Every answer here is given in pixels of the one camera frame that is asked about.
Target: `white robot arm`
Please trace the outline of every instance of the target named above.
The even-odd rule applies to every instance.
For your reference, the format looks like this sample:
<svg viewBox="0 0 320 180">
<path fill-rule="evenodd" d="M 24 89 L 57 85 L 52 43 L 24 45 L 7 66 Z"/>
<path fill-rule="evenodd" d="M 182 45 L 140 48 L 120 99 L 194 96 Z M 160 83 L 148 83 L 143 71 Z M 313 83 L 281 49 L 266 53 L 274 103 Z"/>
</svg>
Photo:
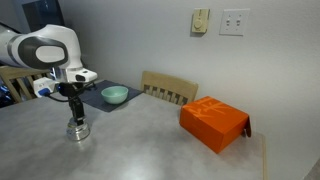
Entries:
<svg viewBox="0 0 320 180">
<path fill-rule="evenodd" d="M 97 73 L 83 68 L 80 56 L 78 38 L 71 29 L 47 25 L 39 31 L 23 35 L 0 22 L 0 63 L 33 69 L 54 68 L 56 80 L 41 78 L 34 81 L 35 94 L 69 102 L 73 117 L 68 124 L 67 136 L 76 141 L 90 133 L 78 95 L 97 78 Z M 59 93 L 68 100 L 50 96 L 56 83 L 59 84 Z"/>
<path fill-rule="evenodd" d="M 58 82 L 95 80 L 97 73 L 83 68 L 80 56 L 78 37 L 71 29 L 47 25 L 22 35 L 0 24 L 0 62 L 3 64 L 33 69 L 54 67 Z"/>
</svg>

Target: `orange bag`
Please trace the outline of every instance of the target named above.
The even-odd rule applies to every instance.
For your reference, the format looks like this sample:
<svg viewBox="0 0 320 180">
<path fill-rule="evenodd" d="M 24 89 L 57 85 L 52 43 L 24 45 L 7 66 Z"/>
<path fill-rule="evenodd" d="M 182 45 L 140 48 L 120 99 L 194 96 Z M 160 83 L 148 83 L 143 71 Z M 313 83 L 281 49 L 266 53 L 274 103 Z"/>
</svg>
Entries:
<svg viewBox="0 0 320 180">
<path fill-rule="evenodd" d="M 244 129 L 251 137 L 249 115 L 212 97 L 182 106 L 180 125 L 214 152 L 221 152 Z"/>
</svg>

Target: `dark placemat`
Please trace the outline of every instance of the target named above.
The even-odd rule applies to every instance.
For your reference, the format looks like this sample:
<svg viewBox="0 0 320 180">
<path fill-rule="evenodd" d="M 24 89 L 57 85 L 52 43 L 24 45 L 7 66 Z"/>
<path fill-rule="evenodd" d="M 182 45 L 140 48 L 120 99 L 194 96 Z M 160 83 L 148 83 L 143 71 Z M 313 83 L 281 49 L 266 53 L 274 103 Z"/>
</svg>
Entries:
<svg viewBox="0 0 320 180">
<path fill-rule="evenodd" d="M 134 97 L 136 97 L 142 93 L 139 90 L 125 86 L 129 90 L 127 99 L 121 104 L 116 104 L 116 105 L 108 104 L 103 100 L 103 98 L 101 96 L 101 91 L 103 89 L 105 89 L 107 87 L 111 87 L 111 86 L 125 86 L 125 85 L 105 80 L 100 83 L 97 83 L 96 89 L 91 88 L 91 90 L 86 90 L 83 94 L 80 95 L 80 98 L 84 103 L 86 103 L 92 107 L 98 108 L 98 109 L 105 111 L 105 112 L 111 112 L 114 109 L 116 109 L 117 107 L 130 101 L 131 99 L 133 99 Z"/>
</svg>

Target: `wall plate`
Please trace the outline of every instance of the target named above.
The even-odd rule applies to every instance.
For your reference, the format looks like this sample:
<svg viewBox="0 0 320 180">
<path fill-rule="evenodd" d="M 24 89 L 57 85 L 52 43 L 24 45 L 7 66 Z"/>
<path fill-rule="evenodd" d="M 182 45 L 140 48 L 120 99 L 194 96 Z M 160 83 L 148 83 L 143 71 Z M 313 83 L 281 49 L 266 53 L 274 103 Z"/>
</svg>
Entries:
<svg viewBox="0 0 320 180">
<path fill-rule="evenodd" d="M 221 35 L 243 36 L 250 9 L 225 9 L 220 26 Z"/>
</svg>

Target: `table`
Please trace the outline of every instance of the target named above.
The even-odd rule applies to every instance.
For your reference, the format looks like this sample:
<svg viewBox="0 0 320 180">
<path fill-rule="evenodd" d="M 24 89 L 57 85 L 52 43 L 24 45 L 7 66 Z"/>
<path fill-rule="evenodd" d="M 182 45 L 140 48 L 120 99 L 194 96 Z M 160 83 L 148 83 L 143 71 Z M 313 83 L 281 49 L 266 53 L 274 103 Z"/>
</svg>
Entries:
<svg viewBox="0 0 320 180">
<path fill-rule="evenodd" d="M 80 142 L 66 137 L 68 103 L 39 98 L 0 109 L 0 179 L 263 179 L 258 133 L 215 154 L 179 125 L 175 104 L 141 94 L 110 113 L 84 108 L 91 134 Z"/>
</svg>

